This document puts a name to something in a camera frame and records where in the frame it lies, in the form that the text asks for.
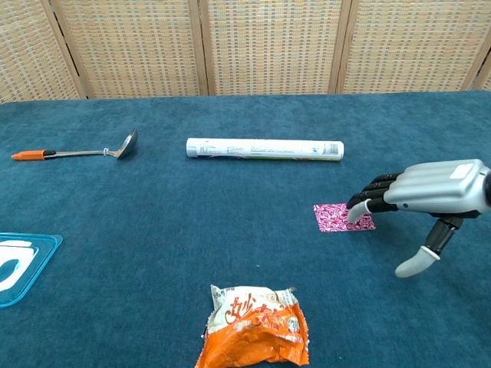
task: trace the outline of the snack bag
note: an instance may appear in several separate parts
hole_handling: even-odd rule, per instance
[[[262,361],[308,364],[308,327],[293,289],[212,285],[214,311],[195,368],[251,366]]]

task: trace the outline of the pink patterned paper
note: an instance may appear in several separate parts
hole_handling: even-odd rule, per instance
[[[348,210],[345,203],[335,205],[314,205],[315,218],[321,232],[356,232],[375,230],[370,215],[363,215],[354,223],[348,222]]]

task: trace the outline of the woven screen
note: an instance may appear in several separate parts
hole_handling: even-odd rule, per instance
[[[0,103],[80,98],[39,0],[0,7]]]
[[[491,90],[491,75],[488,76],[488,79],[484,83],[484,87],[483,88],[485,90]]]
[[[200,4],[211,94],[328,92],[341,0]]]
[[[353,4],[358,11],[350,15],[356,21],[340,72],[345,93],[465,89],[483,61],[484,54],[476,56],[491,26],[489,0]]]
[[[476,87],[491,90],[491,51],[476,80]]]
[[[91,97],[199,94],[188,1],[53,3]]]

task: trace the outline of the robotic hand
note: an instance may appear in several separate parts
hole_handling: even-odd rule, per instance
[[[429,268],[460,228],[491,209],[491,169],[479,159],[421,163],[385,174],[348,201],[348,221],[375,212],[426,212],[438,218],[418,253],[396,269],[407,278]]]

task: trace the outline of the white logo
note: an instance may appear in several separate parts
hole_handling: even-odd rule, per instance
[[[292,317],[288,320],[288,330],[292,333],[296,333],[300,331],[300,326],[298,324],[297,317]]]
[[[14,271],[0,282],[0,291],[5,291],[12,288],[27,271],[35,257],[35,251],[29,248],[29,241],[2,241],[0,245],[0,267],[8,261],[17,261]]]

